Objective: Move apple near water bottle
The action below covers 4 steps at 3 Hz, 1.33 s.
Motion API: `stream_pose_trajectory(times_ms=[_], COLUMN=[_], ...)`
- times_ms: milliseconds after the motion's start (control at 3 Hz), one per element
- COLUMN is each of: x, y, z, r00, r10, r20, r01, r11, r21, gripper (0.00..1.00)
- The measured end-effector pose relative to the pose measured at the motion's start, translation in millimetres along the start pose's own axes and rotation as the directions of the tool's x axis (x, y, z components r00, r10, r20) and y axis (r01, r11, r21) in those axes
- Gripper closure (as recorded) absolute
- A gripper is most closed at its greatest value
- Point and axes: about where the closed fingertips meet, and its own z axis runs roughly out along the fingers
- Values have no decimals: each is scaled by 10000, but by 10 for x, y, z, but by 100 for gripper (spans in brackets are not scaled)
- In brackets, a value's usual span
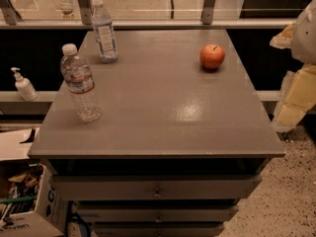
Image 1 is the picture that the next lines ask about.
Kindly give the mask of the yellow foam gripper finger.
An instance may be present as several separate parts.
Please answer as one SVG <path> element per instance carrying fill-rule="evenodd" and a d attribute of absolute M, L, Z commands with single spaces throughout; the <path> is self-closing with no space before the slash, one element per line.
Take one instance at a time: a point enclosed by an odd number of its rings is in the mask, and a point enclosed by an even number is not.
<path fill-rule="evenodd" d="M 279 34 L 274 36 L 270 41 L 270 46 L 285 49 L 292 47 L 292 34 L 295 23 L 289 24 Z"/>
<path fill-rule="evenodd" d="M 316 105 L 316 65 L 304 64 L 297 72 L 287 71 L 274 110 L 276 132 L 294 129 Z"/>

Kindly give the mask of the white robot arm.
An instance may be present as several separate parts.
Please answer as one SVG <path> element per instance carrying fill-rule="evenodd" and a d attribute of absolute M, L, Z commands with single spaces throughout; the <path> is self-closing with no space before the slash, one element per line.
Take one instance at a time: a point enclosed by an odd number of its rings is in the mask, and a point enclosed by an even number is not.
<path fill-rule="evenodd" d="M 274 36 L 270 46 L 289 48 L 291 56 L 303 63 L 297 72 L 286 72 L 274 111 L 274 130 L 289 132 L 316 105 L 316 0 L 312 0 L 293 23 Z"/>

